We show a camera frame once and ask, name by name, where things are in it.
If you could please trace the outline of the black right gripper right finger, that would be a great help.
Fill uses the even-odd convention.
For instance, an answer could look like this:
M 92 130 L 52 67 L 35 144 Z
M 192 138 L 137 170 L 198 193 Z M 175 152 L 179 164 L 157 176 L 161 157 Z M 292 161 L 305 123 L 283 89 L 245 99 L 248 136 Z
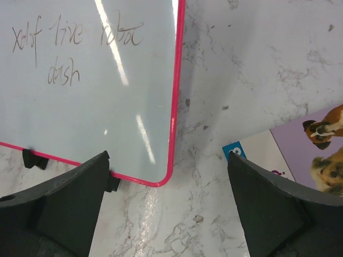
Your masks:
M 342 198 L 235 153 L 228 176 L 250 256 L 342 256 Z

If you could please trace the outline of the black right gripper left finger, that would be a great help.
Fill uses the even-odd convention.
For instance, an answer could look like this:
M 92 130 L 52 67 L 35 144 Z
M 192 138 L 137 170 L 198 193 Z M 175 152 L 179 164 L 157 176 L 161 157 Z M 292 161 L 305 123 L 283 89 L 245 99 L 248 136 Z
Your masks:
M 109 155 L 102 152 L 1 197 L 1 256 L 88 256 L 109 175 Z

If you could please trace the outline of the pink framed whiteboard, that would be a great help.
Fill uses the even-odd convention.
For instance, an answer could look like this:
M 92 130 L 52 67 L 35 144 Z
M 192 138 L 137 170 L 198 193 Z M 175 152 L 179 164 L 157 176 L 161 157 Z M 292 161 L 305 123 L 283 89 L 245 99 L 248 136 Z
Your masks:
M 185 1 L 1 1 L 1 145 L 173 173 Z

